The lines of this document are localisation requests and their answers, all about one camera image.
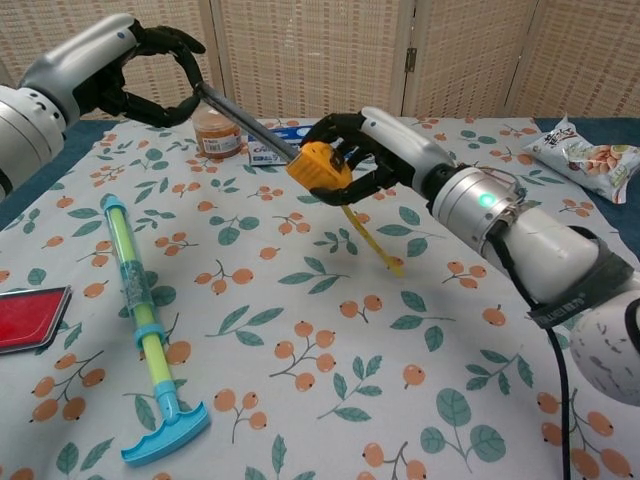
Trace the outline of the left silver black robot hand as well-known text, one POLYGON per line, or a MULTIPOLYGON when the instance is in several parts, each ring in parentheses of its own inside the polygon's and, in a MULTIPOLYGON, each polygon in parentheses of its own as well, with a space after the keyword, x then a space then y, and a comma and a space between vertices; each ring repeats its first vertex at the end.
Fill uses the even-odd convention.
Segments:
POLYGON ((99 109, 168 128, 189 119, 200 102, 203 76, 195 56, 205 52, 202 43, 182 30, 145 28, 130 14, 113 14, 39 56, 19 86, 44 94, 68 125, 99 109), (192 87, 191 96, 176 107, 163 107, 124 90, 123 67, 135 57, 154 55, 172 56, 192 87))

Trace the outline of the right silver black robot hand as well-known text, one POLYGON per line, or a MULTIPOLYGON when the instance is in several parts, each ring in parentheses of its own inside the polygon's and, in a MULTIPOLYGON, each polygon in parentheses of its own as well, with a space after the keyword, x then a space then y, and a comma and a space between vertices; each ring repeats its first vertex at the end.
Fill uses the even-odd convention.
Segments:
POLYGON ((307 190, 331 206, 359 202, 381 189, 400 183, 431 203, 446 180, 456 173, 449 154, 433 141, 419 135, 396 117, 376 107, 358 113, 332 113, 318 121, 302 144, 335 144, 346 166, 357 166, 372 157, 376 168, 343 187, 314 184, 307 190))

